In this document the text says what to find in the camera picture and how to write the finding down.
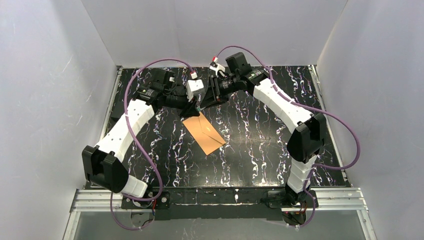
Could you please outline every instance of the robotic arm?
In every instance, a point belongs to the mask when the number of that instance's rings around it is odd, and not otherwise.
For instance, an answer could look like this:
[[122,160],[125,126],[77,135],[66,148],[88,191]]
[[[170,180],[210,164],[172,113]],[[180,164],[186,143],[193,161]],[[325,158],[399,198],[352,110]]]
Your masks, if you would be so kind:
[[291,172],[282,197],[287,204],[303,202],[307,196],[303,191],[304,183],[308,181],[306,187],[309,187],[308,174],[325,143],[326,118],[322,113],[313,115],[310,111],[281,98],[274,90],[267,73],[264,70],[252,69],[243,53],[239,52],[225,59],[230,74],[225,73],[225,68],[217,61],[214,57],[210,63],[210,69],[215,71],[215,75],[209,76],[209,87],[200,107],[224,104],[229,100],[230,94],[239,90],[248,92],[266,104],[287,125],[291,133],[287,143],[291,156]]
[[[137,135],[162,107],[178,109],[182,118],[199,116],[196,110],[197,97],[194,94],[202,89],[202,80],[188,80],[186,86],[183,86],[175,82],[172,71],[152,69],[152,80],[140,86],[128,105],[132,130]],[[132,142],[126,116],[123,114],[95,147],[87,145],[82,151],[85,178],[114,193],[143,197],[147,184],[129,175],[122,165]]]

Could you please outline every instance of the purple hose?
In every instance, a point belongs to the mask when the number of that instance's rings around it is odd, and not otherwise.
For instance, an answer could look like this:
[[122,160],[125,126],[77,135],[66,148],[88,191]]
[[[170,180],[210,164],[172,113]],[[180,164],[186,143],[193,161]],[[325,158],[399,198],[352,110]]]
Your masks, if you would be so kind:
[[[152,161],[152,159],[150,158],[150,156],[147,154],[146,150],[145,150],[145,149],[143,148],[143,146],[140,144],[139,140],[137,140],[137,136],[136,136],[136,134],[134,133],[133,129],[131,128],[131,125],[130,125],[130,119],[128,118],[128,93],[129,93],[129,91],[130,91],[130,86],[131,86],[131,84],[133,83],[133,81],[136,79],[136,77],[137,77],[137,76],[138,76],[138,75],[139,75],[139,74],[140,74],[140,73],[141,73],[144,69],[146,69],[147,67],[149,67],[149,66],[151,66],[151,65],[153,65],[153,64],[155,64],[155,63],[159,63],[159,62],[163,62],[163,61],[177,61],[177,62],[180,62],[180,63],[182,63],[182,64],[185,64],[185,65],[188,67],[188,69],[190,70],[190,73],[193,73],[193,72],[194,72],[194,71],[193,71],[192,66],[190,66],[188,63],[186,63],[186,62],[184,62],[184,61],[181,61],[181,60],[178,60],[178,59],[174,59],[174,58],[164,58],[164,59],[160,59],[160,60],[156,60],[156,61],[153,61],[153,62],[151,62],[151,63],[148,63],[148,64],[147,64],[147,65],[145,65],[144,67],[142,67],[142,68],[140,68],[139,70],[137,70],[137,71],[134,73],[134,75],[132,75],[131,79],[130,79],[130,80],[129,80],[129,82],[128,82],[128,85],[126,86],[126,89],[125,89],[125,95],[124,95],[124,97],[123,97],[123,109],[124,109],[124,112],[125,112],[125,120],[126,120],[126,125],[128,126],[129,134],[131,134],[131,137],[132,137],[132,139],[134,140],[135,145],[137,145],[138,149],[140,149],[140,150],[141,150],[141,152],[143,153],[144,157],[147,159],[148,163],[149,163],[149,164],[151,165],[151,167],[153,168],[154,173],[156,173],[157,179],[159,180],[159,192],[158,192],[155,196],[153,196],[153,197],[150,197],[150,198],[139,198],[139,197],[135,197],[135,196],[131,196],[131,195],[125,194],[125,193],[123,193],[123,194],[122,194],[122,195],[124,195],[125,197],[127,197],[127,198],[129,198],[129,199],[132,199],[132,200],[136,200],[136,201],[144,201],[144,202],[148,202],[148,201],[152,201],[152,200],[155,200],[155,199],[159,198],[159,197],[161,196],[162,191],[164,190],[164,184],[163,184],[163,182],[162,182],[162,178],[161,178],[161,175],[160,175],[160,173],[159,173],[159,171],[158,171],[158,168],[156,167],[156,164]],[[149,224],[145,225],[144,227],[132,228],[132,227],[124,226],[122,223],[120,223],[120,222],[118,221],[118,219],[116,218],[114,211],[112,210],[112,195],[110,196],[110,213],[112,214],[113,220],[115,220],[115,222],[116,222],[119,226],[121,226],[122,228],[124,228],[124,229],[126,229],[126,230],[132,230],[132,231],[135,231],[135,230],[143,229],[143,228],[147,227],[147,226],[150,224],[150,223],[149,223]]]
[[[315,108],[315,107],[311,107],[311,106],[307,106],[307,105],[303,105],[303,104],[300,104],[300,103],[297,103],[297,102],[295,102],[295,101],[291,101],[291,99],[289,99],[289,98],[287,98],[286,96],[284,96],[284,94],[282,94],[280,91],[278,91],[278,89],[277,89],[277,85],[276,85],[276,83],[275,83],[275,81],[274,81],[274,78],[273,78],[273,71],[269,68],[269,67],[267,67],[258,57],[256,57],[255,56],[255,54],[253,54],[251,51],[249,51],[248,49],[246,49],[246,48],[244,48],[244,47],[241,47],[241,46],[235,46],[235,45],[231,45],[231,46],[226,46],[226,47],[224,47],[217,55],[216,55],[216,57],[218,57],[225,49],[228,49],[228,48],[238,48],[238,49],[243,49],[243,50],[245,50],[246,52],[248,52],[248,53],[250,53],[261,65],[262,65],[262,67],[264,67],[266,70],[268,70],[268,72],[269,72],[269,79],[271,80],[271,83],[273,84],[273,88],[274,88],[274,90],[278,93],[278,95],[280,96],[280,97],[282,97],[284,100],[286,100],[286,101],[288,101],[288,102],[290,102],[291,104],[293,104],[293,105],[295,105],[295,106],[298,106],[298,107],[301,107],[301,108],[304,108],[304,109],[307,109],[307,110],[310,110],[310,111],[314,111],[314,112],[318,112],[318,113],[322,113],[322,114],[325,114],[325,115],[327,115],[327,116],[330,116],[330,117],[332,117],[332,118],[334,118],[335,120],[337,120],[339,123],[341,123],[343,126],[345,126],[346,128],[347,128],[347,130],[349,130],[349,132],[352,134],[352,136],[353,136],[353,138],[355,139],[355,143],[356,143],[356,156],[355,156],[355,158],[353,159],[353,161],[351,162],[351,163],[349,163],[348,165],[346,165],[346,166],[327,166],[327,165],[324,165],[324,164],[320,164],[320,163],[314,163],[313,165],[312,165],[312,167],[321,167],[321,168],[324,168],[324,169],[330,169],[330,170],[345,170],[345,169],[348,169],[348,168],[350,168],[350,167],[352,167],[353,165],[355,165],[356,163],[357,163],[357,161],[359,160],[359,157],[360,157],[360,155],[361,155],[361,145],[360,145],[360,142],[359,142],[359,138],[358,138],[358,136],[356,135],[356,133],[354,132],[354,130],[346,123],[346,122],[344,122],[343,120],[341,120],[338,116],[336,116],[336,115],[334,115],[334,114],[332,114],[332,113],[329,113],[329,112],[327,112],[327,111],[324,111],[324,110],[321,110],[321,109],[318,109],[318,108]],[[307,176],[307,178],[306,179],[310,179],[311,177],[312,177],[312,174],[314,173],[314,170],[315,170],[315,168],[314,169],[312,169],[310,172],[309,172],[309,174],[308,174],[308,176]],[[305,183],[304,183],[304,185],[303,185],[303,191],[305,191],[305,193],[309,196],[309,197],[311,197],[312,198],[312,213],[311,213],[311,215],[310,215],[310,217],[309,217],[309,219],[304,223],[304,224],[302,224],[302,225],[300,225],[300,227],[303,227],[303,226],[305,226],[305,225],[307,225],[308,223],[310,223],[311,222],[311,220],[312,220],[312,218],[314,217],[314,215],[315,215],[315,208],[316,208],[316,206],[315,206],[315,201],[314,201],[314,197],[312,196],[312,194],[306,189],[306,186],[307,186],[307,184],[308,184],[308,181],[305,181]]]

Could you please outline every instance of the purple cable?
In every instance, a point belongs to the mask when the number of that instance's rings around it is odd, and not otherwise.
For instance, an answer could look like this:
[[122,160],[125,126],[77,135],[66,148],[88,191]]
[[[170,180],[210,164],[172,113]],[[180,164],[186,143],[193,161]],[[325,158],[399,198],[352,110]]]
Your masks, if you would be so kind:
[[[269,79],[271,80],[271,83],[273,84],[273,88],[274,88],[274,90],[278,93],[278,95],[280,96],[280,97],[282,97],[284,100],[286,100],[286,101],[288,101],[288,102],[290,102],[291,104],[293,104],[293,105],[295,105],[295,106],[298,106],[298,107],[300,107],[300,108],[304,108],[304,109],[307,109],[307,110],[310,110],[310,111],[314,111],[314,112],[318,112],[318,113],[322,113],[322,114],[325,114],[325,115],[327,115],[327,116],[330,116],[330,117],[332,117],[332,118],[334,118],[335,120],[337,120],[339,123],[341,123],[343,126],[345,126],[346,128],[347,128],[347,130],[349,130],[349,132],[352,134],[352,136],[353,136],[353,138],[355,139],[355,143],[356,143],[356,156],[355,156],[355,158],[353,159],[353,161],[351,162],[351,163],[349,163],[348,165],[346,165],[346,166],[327,166],[327,165],[324,165],[324,164],[320,164],[320,163],[314,163],[313,165],[312,165],[312,167],[321,167],[321,168],[325,168],[325,169],[330,169],[330,170],[345,170],[345,169],[348,169],[348,168],[350,168],[350,167],[352,167],[353,165],[355,165],[356,163],[357,163],[357,161],[359,160],[359,157],[360,157],[360,155],[361,155],[361,145],[360,145],[360,142],[359,142],[359,138],[358,138],[358,136],[356,135],[356,133],[354,132],[354,130],[345,122],[345,121],[343,121],[342,119],[340,119],[338,116],[336,116],[336,115],[334,115],[334,114],[332,114],[332,113],[329,113],[329,112],[327,112],[327,111],[324,111],[324,110],[321,110],[321,109],[318,109],[318,108],[315,108],[315,107],[311,107],[311,106],[307,106],[307,105],[303,105],[303,104],[300,104],[300,103],[297,103],[297,102],[295,102],[295,101],[291,101],[291,99],[289,99],[289,98],[287,98],[286,96],[284,96],[284,94],[282,94],[280,91],[278,91],[278,89],[277,89],[277,85],[276,85],[276,83],[275,83],[275,81],[274,81],[274,78],[273,78],[273,71],[269,68],[269,67],[267,67],[258,57],[256,57],[255,56],[255,54],[253,54],[250,50],[248,50],[248,49],[246,49],[246,48],[244,48],[244,47],[241,47],[241,46],[236,46],[236,45],[231,45],[231,46],[226,46],[226,47],[224,47],[217,55],[216,55],[216,57],[218,57],[225,49],[228,49],[228,48],[238,48],[238,49],[243,49],[243,50],[245,50],[246,52],[248,52],[248,53],[250,53],[261,65],[262,65],[262,67],[264,67],[266,70],[268,70],[268,72],[269,72]],[[309,174],[308,174],[308,176],[307,176],[307,178],[306,179],[310,179],[311,177],[312,177],[312,174],[314,173],[314,171],[315,171],[315,168],[313,168],[310,172],[309,172]],[[305,193],[309,196],[309,197],[311,197],[312,198],[312,213],[311,213],[311,215],[310,215],[310,217],[309,217],[309,219],[304,223],[304,224],[302,224],[302,225],[300,225],[300,227],[303,227],[303,226],[306,226],[307,224],[309,224],[310,222],[311,222],[311,220],[312,220],[312,218],[314,217],[314,215],[315,215],[315,208],[316,208],[316,206],[315,206],[315,201],[314,201],[314,197],[312,196],[312,194],[306,189],[306,187],[307,187],[307,184],[308,184],[308,181],[305,181],[305,183],[304,183],[304,185],[303,185],[303,191],[305,191]]]
[[[159,59],[159,60],[153,61],[153,62],[151,62],[151,63],[148,63],[148,64],[147,64],[147,65],[145,65],[144,67],[142,67],[142,68],[140,68],[139,70],[137,70],[137,71],[134,73],[134,75],[132,75],[131,79],[130,79],[130,80],[129,80],[129,82],[128,82],[128,85],[126,86],[126,89],[125,89],[125,95],[124,95],[124,97],[123,97],[123,109],[124,109],[124,112],[125,112],[125,120],[126,120],[126,125],[128,126],[129,134],[131,135],[132,139],[134,140],[135,145],[137,145],[138,149],[140,149],[140,150],[141,150],[141,152],[143,153],[144,157],[147,159],[147,161],[149,162],[149,164],[150,164],[150,165],[151,165],[151,167],[153,168],[154,173],[156,173],[157,179],[159,180],[159,192],[158,192],[155,196],[153,196],[153,197],[150,197],[150,198],[139,198],[139,197],[135,197],[135,196],[131,196],[131,195],[125,194],[125,193],[123,193],[123,194],[122,194],[122,195],[124,195],[125,197],[127,197],[127,198],[129,198],[129,199],[132,199],[132,200],[136,200],[136,201],[144,201],[144,202],[148,202],[148,201],[152,201],[152,200],[155,200],[155,199],[159,198],[159,197],[161,196],[162,191],[164,190],[164,184],[163,184],[163,182],[162,182],[162,178],[161,178],[161,175],[160,175],[160,173],[159,173],[159,171],[158,171],[158,168],[156,167],[156,164],[152,161],[152,159],[150,158],[150,156],[147,154],[146,150],[145,150],[145,149],[143,148],[143,146],[140,144],[139,140],[137,140],[137,136],[136,136],[136,134],[134,133],[133,129],[131,128],[131,125],[130,125],[130,119],[128,118],[128,93],[129,93],[129,91],[130,91],[130,86],[131,86],[131,84],[133,83],[133,81],[136,79],[136,77],[137,77],[137,76],[138,76],[138,75],[139,75],[139,74],[140,74],[140,73],[141,73],[144,69],[146,69],[147,67],[149,67],[149,66],[151,66],[151,65],[153,65],[153,64],[156,64],[156,63],[159,63],[159,62],[163,62],[163,61],[177,61],[177,62],[180,62],[180,63],[182,63],[182,64],[185,64],[185,65],[188,67],[188,69],[190,70],[190,73],[193,73],[193,72],[194,72],[194,71],[193,71],[192,66],[190,66],[188,63],[186,63],[186,62],[184,62],[184,61],[181,61],[181,60],[178,60],[178,59],[174,59],[174,58],[164,58],[164,59]],[[126,230],[134,230],[134,231],[135,231],[135,230],[143,229],[143,228],[147,227],[147,226],[150,224],[150,223],[149,223],[149,224],[145,225],[144,227],[132,228],[132,227],[124,226],[122,223],[120,223],[120,222],[118,221],[118,219],[116,218],[114,211],[112,210],[112,195],[110,196],[110,212],[111,212],[111,214],[112,214],[113,220],[115,220],[115,222],[116,222],[119,226],[121,226],[122,228],[124,228],[124,229],[126,229]]]

